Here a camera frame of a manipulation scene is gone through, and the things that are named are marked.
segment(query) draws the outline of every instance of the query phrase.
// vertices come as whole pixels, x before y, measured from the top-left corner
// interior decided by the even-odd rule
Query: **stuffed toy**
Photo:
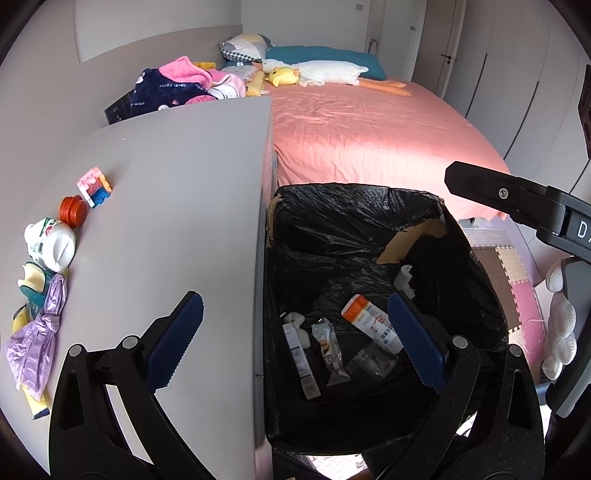
[[[295,85],[300,81],[300,71],[291,67],[277,67],[269,74],[267,79],[274,86]]]

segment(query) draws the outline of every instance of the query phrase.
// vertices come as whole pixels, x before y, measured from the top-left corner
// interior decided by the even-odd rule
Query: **metal screw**
[[[129,336],[123,339],[122,345],[123,348],[133,348],[138,344],[138,338],[134,336]]]
[[[452,343],[458,348],[466,348],[468,346],[468,340],[460,336],[454,337]]]
[[[68,350],[70,356],[78,356],[82,351],[82,347],[80,345],[72,345]]]
[[[509,351],[513,356],[521,356],[521,354],[523,353],[521,351],[521,348],[519,348],[519,345],[509,345]]]

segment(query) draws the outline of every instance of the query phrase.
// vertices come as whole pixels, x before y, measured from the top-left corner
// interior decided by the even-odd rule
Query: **red cap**
[[[65,197],[60,205],[60,220],[69,225],[70,228],[82,226],[88,214],[88,204],[80,195]]]

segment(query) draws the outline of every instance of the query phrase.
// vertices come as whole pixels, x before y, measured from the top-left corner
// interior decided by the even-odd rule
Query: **blue gripper pad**
[[[388,299],[388,318],[423,384],[441,395],[447,385],[446,356],[400,293]]]
[[[203,321],[201,295],[193,293],[184,304],[181,302],[174,309],[170,317],[162,320],[168,320],[170,323],[146,360],[146,384],[151,392],[168,386],[181,358],[197,333]]]

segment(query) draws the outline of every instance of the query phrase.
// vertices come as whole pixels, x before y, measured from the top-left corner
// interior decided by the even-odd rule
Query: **pink bedsheet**
[[[424,190],[440,196],[456,219],[498,215],[450,194],[444,175],[456,160],[509,173],[503,159],[448,104],[419,85],[407,89],[412,96],[349,85],[270,86],[279,184]]]

